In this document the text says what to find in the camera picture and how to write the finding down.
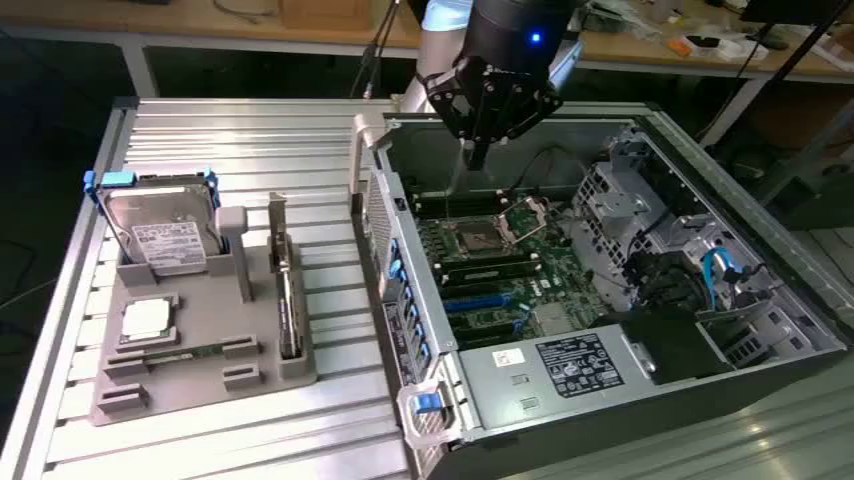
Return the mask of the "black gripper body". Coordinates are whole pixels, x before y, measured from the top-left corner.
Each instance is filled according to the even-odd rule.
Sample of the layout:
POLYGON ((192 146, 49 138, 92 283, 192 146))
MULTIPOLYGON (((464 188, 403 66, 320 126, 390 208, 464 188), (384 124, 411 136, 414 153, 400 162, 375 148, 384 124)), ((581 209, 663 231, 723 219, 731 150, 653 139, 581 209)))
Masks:
POLYGON ((578 3, 575 1, 476 1, 472 4, 460 52, 456 84, 463 105, 479 105, 495 93, 483 81, 494 68, 537 96, 559 104, 549 67, 558 53, 578 3))

